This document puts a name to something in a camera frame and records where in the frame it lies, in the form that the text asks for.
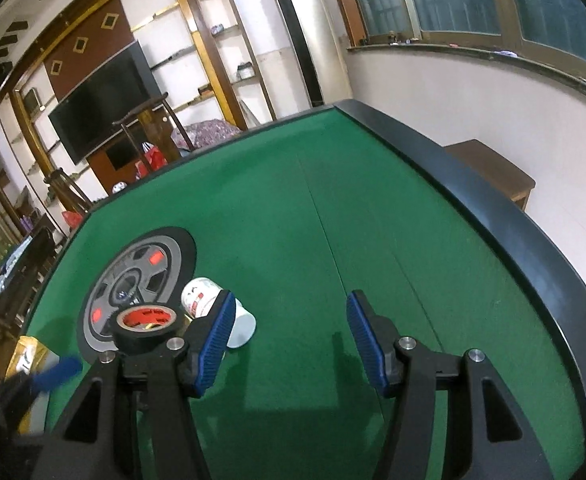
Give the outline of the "red plastic bag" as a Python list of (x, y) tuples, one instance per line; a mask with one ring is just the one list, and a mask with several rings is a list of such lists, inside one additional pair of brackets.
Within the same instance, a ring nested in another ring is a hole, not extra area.
[(143, 142), (142, 151), (144, 154), (144, 162), (139, 159), (134, 164), (136, 167), (136, 180), (145, 178), (149, 174), (149, 171), (159, 170), (167, 165), (165, 156), (159, 151), (156, 145), (150, 142)]

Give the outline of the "round grey control panel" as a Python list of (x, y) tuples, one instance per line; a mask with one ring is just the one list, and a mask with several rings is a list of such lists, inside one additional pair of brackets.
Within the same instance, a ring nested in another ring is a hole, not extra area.
[(108, 321), (138, 304), (181, 307), (181, 292), (194, 278), (197, 246), (178, 226), (146, 232), (107, 263), (84, 296), (76, 325), (81, 356), (88, 363), (116, 348)]

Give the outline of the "black flat television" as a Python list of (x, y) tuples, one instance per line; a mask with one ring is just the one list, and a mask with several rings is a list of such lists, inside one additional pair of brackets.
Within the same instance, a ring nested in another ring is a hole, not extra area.
[(49, 119), (78, 164), (110, 136), (114, 122), (161, 94), (140, 44), (134, 42), (80, 82)]

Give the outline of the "brown wooden side table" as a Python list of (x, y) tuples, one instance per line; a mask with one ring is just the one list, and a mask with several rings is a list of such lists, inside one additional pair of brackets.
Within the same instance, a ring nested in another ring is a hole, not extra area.
[(444, 150), (525, 211), (536, 182), (513, 162), (476, 139), (447, 145)]

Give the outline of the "gold-rimmed storage box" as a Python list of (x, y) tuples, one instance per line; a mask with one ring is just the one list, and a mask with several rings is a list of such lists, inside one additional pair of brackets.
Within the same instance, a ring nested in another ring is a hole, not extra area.
[(35, 379), (38, 375), (50, 370), (60, 362), (60, 356), (50, 350), (36, 337), (20, 336), (8, 362), (5, 379), (15, 375), (25, 384), (25, 400), (29, 401), (28, 409), (17, 426), (19, 436), (36, 436), (46, 429), (46, 418), (49, 411), (49, 392), (37, 392)]

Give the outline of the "wooden tv cabinet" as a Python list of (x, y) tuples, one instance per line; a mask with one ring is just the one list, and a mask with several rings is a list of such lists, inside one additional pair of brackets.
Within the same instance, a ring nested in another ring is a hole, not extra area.
[(117, 183), (136, 181), (139, 170), (142, 178), (148, 174), (138, 151), (123, 132), (88, 155), (87, 162), (108, 195)]

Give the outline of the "white standing air conditioner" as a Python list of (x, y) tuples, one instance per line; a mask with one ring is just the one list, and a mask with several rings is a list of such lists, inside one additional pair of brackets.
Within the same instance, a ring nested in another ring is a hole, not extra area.
[(323, 0), (276, 0), (313, 107), (351, 97), (342, 51)]

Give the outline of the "dark wooden chair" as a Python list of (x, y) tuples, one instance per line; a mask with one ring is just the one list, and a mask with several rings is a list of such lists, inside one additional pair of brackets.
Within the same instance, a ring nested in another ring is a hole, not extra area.
[(168, 93), (163, 92), (160, 96), (148, 99), (133, 107), (123, 118), (115, 120), (112, 124), (116, 130), (122, 129), (124, 131), (147, 174), (151, 174), (155, 168), (149, 161), (147, 152), (143, 149), (143, 142), (136, 142), (136, 138), (129, 128), (130, 125), (138, 124), (142, 128), (146, 142), (153, 144), (166, 162), (177, 162), (181, 158), (180, 148), (171, 136), (175, 129), (178, 130), (183, 143), (186, 144), (186, 151), (192, 153), (197, 148), (186, 132), (186, 128), (182, 126), (174, 109), (168, 104), (167, 99)]

